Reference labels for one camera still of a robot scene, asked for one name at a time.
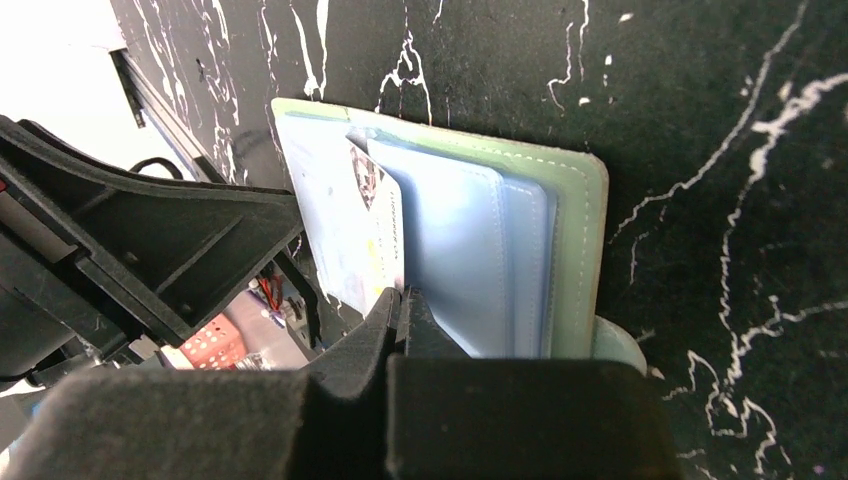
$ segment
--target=red perforated object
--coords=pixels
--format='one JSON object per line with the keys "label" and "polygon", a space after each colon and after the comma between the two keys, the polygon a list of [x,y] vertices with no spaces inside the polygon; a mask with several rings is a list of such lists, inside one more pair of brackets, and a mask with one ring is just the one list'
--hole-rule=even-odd
{"label": "red perforated object", "polygon": [[180,347],[194,368],[227,368],[247,355],[241,332],[223,315],[218,315]]}

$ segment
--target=orange object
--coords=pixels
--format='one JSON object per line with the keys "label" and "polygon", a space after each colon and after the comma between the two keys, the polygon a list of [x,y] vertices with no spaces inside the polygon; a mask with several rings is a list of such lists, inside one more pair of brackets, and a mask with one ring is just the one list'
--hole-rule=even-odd
{"label": "orange object", "polygon": [[241,332],[224,315],[218,315],[180,347],[194,368],[219,370],[247,355]]}

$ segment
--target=white floor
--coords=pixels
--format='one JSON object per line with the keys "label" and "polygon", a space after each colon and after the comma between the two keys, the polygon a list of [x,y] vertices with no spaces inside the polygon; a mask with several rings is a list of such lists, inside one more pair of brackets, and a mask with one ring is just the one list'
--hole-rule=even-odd
{"label": "white floor", "polygon": [[34,120],[120,168],[179,163],[152,126],[136,127],[109,57],[124,45],[109,0],[0,0],[0,115]]}

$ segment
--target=black countertop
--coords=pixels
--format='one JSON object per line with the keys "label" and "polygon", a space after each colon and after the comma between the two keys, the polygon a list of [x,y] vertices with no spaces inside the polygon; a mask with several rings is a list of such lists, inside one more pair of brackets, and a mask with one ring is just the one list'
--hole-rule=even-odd
{"label": "black countertop", "polygon": [[288,185],[274,97],[597,155],[597,312],[687,474],[848,478],[848,3],[112,3],[231,182]]}

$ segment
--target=marble table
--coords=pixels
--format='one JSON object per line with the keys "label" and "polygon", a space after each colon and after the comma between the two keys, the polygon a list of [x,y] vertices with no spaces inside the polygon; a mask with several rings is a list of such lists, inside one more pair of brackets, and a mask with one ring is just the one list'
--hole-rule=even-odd
{"label": "marble table", "polygon": [[288,186],[269,102],[588,151],[597,312],[691,478],[848,478],[848,3],[112,0],[228,181]]}

